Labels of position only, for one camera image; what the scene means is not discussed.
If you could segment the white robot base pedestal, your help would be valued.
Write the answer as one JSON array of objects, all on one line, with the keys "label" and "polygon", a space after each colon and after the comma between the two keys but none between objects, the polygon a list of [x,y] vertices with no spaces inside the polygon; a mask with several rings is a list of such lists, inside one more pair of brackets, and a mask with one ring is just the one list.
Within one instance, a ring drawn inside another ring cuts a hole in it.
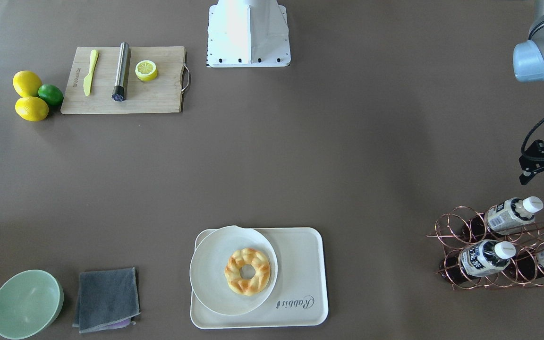
[{"label": "white robot base pedestal", "polygon": [[285,6],[276,0],[219,0],[209,8],[206,65],[286,67],[291,63]]}]

